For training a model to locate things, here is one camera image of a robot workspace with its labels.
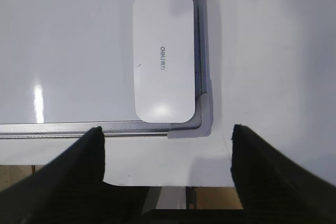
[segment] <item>white surface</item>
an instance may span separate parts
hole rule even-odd
[[[105,181],[230,186],[230,137],[233,124],[243,123],[336,185],[333,3],[208,0],[211,136],[107,139]],[[72,142],[0,141],[0,163],[43,164]]]
[[[184,123],[195,113],[192,0],[133,5],[135,110],[149,123]]]
[[[133,2],[0,0],[0,123],[138,120]]]

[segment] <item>wooden floor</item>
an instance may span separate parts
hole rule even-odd
[[[0,166],[0,191],[41,168],[31,165]],[[198,209],[242,209],[234,187],[198,187],[196,191]]]

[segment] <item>whiteboard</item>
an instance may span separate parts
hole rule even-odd
[[[134,0],[0,0],[0,124],[139,120]]]

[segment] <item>deli logo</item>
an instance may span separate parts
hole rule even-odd
[[[160,48],[160,69],[165,70],[166,69],[166,49],[165,47]]]

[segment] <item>white eraser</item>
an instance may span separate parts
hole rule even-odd
[[[192,0],[133,5],[135,109],[149,123],[182,123],[195,113]]]

